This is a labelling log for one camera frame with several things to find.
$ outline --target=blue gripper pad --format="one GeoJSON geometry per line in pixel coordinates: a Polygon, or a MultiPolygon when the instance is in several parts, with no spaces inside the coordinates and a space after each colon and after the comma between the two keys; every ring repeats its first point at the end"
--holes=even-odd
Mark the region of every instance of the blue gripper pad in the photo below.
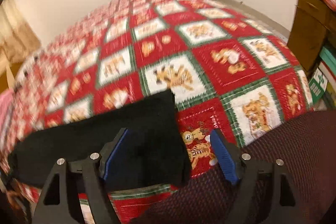
{"type": "Polygon", "coordinates": [[[225,140],[223,133],[214,129],[210,133],[210,143],[218,159],[226,180],[236,185],[241,179],[240,150],[225,140]]]}

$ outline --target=curtain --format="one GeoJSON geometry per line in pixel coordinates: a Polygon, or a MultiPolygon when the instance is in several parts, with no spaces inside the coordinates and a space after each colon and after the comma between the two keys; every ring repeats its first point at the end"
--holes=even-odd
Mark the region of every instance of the curtain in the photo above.
{"type": "Polygon", "coordinates": [[[0,5],[0,56],[4,54],[10,63],[22,62],[39,47],[41,42],[17,9],[15,1],[4,0],[0,5]]]}

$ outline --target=patterned bedspread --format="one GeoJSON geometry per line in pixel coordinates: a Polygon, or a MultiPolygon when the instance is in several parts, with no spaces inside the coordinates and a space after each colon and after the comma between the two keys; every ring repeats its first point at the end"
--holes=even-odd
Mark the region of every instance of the patterned bedspread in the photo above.
{"type": "MultiPolygon", "coordinates": [[[[299,62],[264,26],[214,0],[112,0],[60,35],[28,71],[15,97],[1,166],[34,130],[120,108],[166,88],[192,177],[217,160],[212,128],[245,146],[305,113],[312,99],[299,62]]],[[[32,200],[38,192],[25,185],[32,200]]],[[[123,222],[176,189],[110,193],[123,222]]],[[[82,208],[90,222],[85,195],[82,208]]]]}

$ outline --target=bed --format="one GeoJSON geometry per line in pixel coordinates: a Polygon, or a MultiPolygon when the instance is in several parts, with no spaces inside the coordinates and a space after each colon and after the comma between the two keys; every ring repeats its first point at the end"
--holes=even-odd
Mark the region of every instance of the bed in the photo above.
{"type": "MultiPolygon", "coordinates": [[[[1,167],[33,131],[89,118],[170,88],[192,178],[217,163],[209,133],[244,147],[312,108],[304,71],[264,25],[215,0],[112,0],[33,57],[19,77],[1,167]]],[[[21,185],[33,202],[39,190],[21,185]]],[[[110,193],[123,223],[175,191],[110,193]]],[[[87,223],[92,216],[80,194],[87,223]]]]}

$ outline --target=quilt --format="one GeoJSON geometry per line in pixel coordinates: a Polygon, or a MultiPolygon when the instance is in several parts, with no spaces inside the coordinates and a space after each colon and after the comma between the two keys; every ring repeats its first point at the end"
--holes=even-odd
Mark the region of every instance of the quilt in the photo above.
{"type": "MultiPolygon", "coordinates": [[[[312,107],[303,69],[260,23],[215,0],[112,0],[40,51],[16,93],[1,167],[33,131],[117,109],[164,89],[192,178],[217,163],[209,133],[219,128],[244,147],[312,107]]],[[[36,202],[38,189],[20,185],[36,202]]],[[[123,223],[178,189],[171,185],[109,193],[123,223]]],[[[80,194],[87,223],[93,223],[80,194]]]]}

